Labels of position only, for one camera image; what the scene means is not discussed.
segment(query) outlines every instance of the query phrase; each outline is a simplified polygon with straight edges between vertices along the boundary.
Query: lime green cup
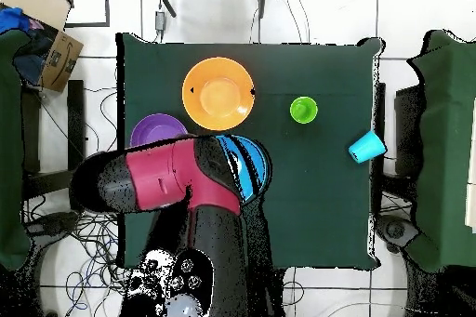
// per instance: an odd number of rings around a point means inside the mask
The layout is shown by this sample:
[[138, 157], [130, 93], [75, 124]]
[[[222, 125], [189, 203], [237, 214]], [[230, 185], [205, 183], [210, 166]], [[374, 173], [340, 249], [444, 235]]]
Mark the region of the lime green cup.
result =
[[299, 97], [293, 101], [291, 117], [302, 125], [312, 122], [317, 115], [317, 104], [311, 97]]

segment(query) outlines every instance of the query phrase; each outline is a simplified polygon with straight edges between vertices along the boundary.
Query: cyan cup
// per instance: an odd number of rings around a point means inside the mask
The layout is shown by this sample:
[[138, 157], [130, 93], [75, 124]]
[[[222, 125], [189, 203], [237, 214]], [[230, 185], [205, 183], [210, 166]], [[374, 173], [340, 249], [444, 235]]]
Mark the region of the cyan cup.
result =
[[349, 147], [350, 155], [359, 164], [371, 160], [386, 151], [387, 148], [374, 131], [369, 131]]

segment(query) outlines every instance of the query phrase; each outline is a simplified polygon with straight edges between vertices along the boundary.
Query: purple plate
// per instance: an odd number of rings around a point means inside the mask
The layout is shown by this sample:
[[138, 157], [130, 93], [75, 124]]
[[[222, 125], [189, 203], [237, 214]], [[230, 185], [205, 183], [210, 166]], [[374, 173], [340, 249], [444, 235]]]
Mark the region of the purple plate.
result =
[[187, 134], [185, 126], [175, 117], [163, 113], [151, 114], [144, 117], [132, 131], [130, 146], [134, 148], [185, 134]]

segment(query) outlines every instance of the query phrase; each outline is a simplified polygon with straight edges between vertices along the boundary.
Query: orange bowl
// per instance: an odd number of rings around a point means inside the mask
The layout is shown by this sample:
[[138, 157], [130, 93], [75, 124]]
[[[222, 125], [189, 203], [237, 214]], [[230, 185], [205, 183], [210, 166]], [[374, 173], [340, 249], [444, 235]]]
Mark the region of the orange bowl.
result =
[[241, 64], [226, 58], [205, 59], [187, 73], [182, 101], [197, 125], [224, 131], [242, 123], [251, 112], [255, 90]]

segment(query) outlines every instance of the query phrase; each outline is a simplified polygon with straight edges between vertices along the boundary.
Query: cup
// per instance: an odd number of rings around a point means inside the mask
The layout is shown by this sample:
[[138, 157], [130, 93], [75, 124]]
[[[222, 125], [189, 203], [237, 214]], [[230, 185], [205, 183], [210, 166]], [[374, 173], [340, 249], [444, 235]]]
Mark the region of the cup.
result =
[[349, 147], [350, 155], [359, 164], [371, 160], [386, 151], [385, 144], [374, 131], [369, 131]]
[[299, 97], [291, 103], [291, 117], [302, 125], [312, 122], [317, 115], [317, 104], [311, 97]]

